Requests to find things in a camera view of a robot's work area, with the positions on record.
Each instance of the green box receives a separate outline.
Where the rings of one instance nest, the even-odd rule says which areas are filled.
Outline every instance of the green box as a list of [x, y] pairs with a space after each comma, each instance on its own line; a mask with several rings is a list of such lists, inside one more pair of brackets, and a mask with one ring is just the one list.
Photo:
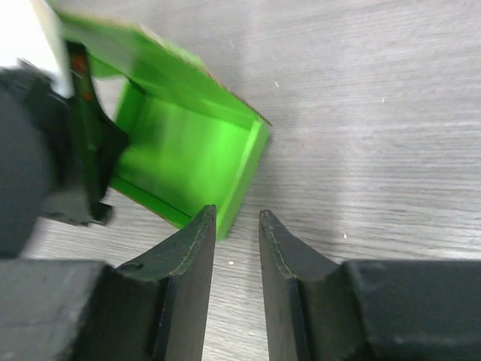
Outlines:
[[199, 58], [146, 29], [53, 9], [62, 36], [88, 49], [95, 77], [128, 79], [115, 122], [131, 145], [111, 186], [179, 228], [216, 205], [224, 239], [269, 138], [268, 122]]

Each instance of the black plastic part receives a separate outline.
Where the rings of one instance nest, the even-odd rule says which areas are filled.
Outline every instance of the black plastic part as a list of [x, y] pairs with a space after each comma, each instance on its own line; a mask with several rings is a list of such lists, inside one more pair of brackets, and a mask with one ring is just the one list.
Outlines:
[[53, 164], [28, 111], [0, 86], [0, 258], [20, 254], [51, 185]]
[[106, 224], [112, 207], [101, 203], [115, 165], [129, 137], [105, 115], [95, 94], [82, 44], [67, 42], [75, 96], [68, 100], [68, 138], [71, 156], [64, 164], [63, 182], [49, 194], [44, 216], [78, 226]]
[[117, 270], [103, 262], [0, 262], [0, 359], [200, 361], [216, 241], [206, 206]]
[[481, 359], [481, 262], [336, 265], [261, 212], [272, 360]]
[[104, 225], [113, 214], [101, 200], [129, 137], [98, 102], [86, 48], [72, 42], [66, 47], [71, 99], [54, 93], [52, 80], [26, 62], [0, 69], [0, 199], [6, 202], [0, 216], [8, 224], [2, 232], [12, 234], [0, 238], [0, 257], [18, 256], [39, 216], [88, 226]]

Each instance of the white object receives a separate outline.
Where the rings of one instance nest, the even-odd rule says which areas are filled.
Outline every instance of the white object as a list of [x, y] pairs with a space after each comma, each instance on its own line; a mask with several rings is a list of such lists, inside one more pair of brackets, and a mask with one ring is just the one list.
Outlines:
[[45, 71], [53, 90], [74, 94], [68, 54], [58, 33], [59, 19], [45, 0], [14, 0], [0, 11], [0, 67], [16, 68], [24, 59]]

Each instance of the screw hole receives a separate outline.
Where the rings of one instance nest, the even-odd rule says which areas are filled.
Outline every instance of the screw hole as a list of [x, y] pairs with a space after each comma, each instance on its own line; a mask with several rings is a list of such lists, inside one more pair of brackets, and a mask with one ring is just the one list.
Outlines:
[[142, 263], [135, 263], [135, 262], [131, 262], [131, 263], [126, 263], [126, 264], [123, 264], [119, 267], [119, 270], [120, 271], [138, 271], [139, 269], [142, 269], [144, 267], [144, 265]]

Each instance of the gray wood grain surface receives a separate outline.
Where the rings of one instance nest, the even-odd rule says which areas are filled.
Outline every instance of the gray wood grain surface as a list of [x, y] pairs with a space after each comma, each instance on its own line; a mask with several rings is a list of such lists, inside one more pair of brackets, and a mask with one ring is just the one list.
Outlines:
[[[481, 257], [481, 3], [69, 2], [197, 53], [274, 124], [231, 235], [217, 245], [205, 360], [268, 359], [263, 208], [335, 260]], [[111, 109], [118, 82], [100, 88]], [[174, 231], [109, 198], [110, 227], [43, 221], [27, 254], [116, 265]]]

